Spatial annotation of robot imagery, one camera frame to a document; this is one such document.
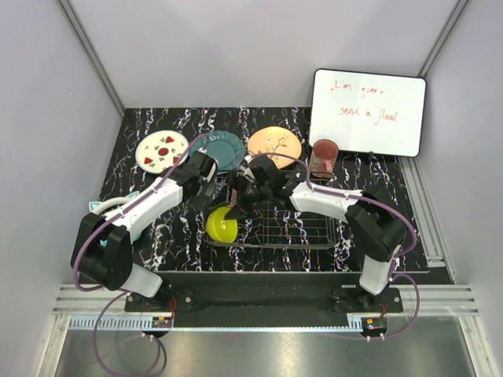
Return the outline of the white watermelon pattern plate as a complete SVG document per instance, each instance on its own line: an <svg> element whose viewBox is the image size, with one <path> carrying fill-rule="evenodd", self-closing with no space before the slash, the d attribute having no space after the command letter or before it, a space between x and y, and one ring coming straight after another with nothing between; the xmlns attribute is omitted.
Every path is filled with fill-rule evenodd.
<svg viewBox="0 0 503 377"><path fill-rule="evenodd" d="M182 159L189 146L185 136L172 130L154 132L138 144L135 151L137 165L147 173L160 174Z"/></svg>

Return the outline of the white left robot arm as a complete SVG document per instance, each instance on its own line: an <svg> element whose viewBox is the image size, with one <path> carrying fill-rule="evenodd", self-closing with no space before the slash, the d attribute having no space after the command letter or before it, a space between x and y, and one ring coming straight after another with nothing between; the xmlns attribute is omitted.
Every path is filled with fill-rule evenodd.
<svg viewBox="0 0 503 377"><path fill-rule="evenodd" d="M104 287L134 292L154 311L164 309L170 292L163 279L134 263L133 242L161 214L181 203L207 202L215 189L218 163L204 152L194 152L163 171L136 198L106 214L89 213L82 219L71 259L73 283L80 291Z"/></svg>

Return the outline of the yellow green bowl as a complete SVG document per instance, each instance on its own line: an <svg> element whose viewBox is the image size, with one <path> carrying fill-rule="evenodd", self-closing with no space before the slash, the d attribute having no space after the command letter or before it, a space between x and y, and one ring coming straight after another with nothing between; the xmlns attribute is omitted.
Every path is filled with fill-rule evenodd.
<svg viewBox="0 0 503 377"><path fill-rule="evenodd" d="M225 216L231 211L229 207L220 207L213 210L205 225L209 237L219 243L233 243L238 234L237 220L226 220Z"/></svg>

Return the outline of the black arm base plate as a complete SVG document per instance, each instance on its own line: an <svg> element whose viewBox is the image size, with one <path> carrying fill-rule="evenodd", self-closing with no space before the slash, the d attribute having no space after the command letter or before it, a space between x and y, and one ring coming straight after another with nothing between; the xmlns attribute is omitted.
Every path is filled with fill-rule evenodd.
<svg viewBox="0 0 503 377"><path fill-rule="evenodd" d="M216 306L314 306L336 313L400 313L397 288L385 287L378 295L366 292L359 273L181 273L161 274L163 285L156 298L134 294L127 312L160 312L175 303L178 313Z"/></svg>

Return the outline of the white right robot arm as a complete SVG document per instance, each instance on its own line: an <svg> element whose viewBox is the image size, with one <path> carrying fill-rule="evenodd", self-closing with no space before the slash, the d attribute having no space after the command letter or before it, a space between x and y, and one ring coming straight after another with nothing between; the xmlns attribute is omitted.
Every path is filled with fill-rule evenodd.
<svg viewBox="0 0 503 377"><path fill-rule="evenodd" d="M279 170L268 156L247 156L227 175L227 184L237 196L226 218L249 218L257 204L270 201L284 210L346 223L356 249L364 255L357 302L366 311L378 309L384 304L384 289L391 281L410 223L375 193L329 188L308 178L307 172L297 176Z"/></svg>

